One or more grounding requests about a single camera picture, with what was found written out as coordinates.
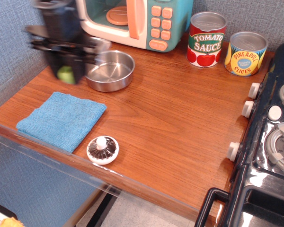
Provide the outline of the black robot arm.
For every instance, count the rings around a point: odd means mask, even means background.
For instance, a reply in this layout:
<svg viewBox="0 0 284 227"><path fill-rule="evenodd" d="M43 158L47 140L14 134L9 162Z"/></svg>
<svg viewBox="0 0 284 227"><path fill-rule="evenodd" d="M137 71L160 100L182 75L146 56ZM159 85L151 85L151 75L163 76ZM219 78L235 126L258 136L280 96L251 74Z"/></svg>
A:
<svg viewBox="0 0 284 227"><path fill-rule="evenodd" d="M56 78L78 84L87 73L86 64L96 64L110 43L83 31L74 0L35 0L34 7L44 24L26 26L32 48L43 53Z"/></svg>

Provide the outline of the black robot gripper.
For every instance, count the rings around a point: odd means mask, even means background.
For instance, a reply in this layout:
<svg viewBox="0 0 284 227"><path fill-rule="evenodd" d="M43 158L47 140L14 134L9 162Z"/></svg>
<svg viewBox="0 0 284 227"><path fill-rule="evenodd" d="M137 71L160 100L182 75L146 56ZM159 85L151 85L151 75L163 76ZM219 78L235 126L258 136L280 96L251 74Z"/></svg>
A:
<svg viewBox="0 0 284 227"><path fill-rule="evenodd" d="M41 25L26 26L25 31L30 35L32 48L45 52L45 59L59 80L62 80L59 73L66 66L63 57L70 57L74 84L78 84L86 75L85 63L95 64L96 57L102 53L102 41L84 31L80 31L71 41L50 38L45 26Z"/></svg>

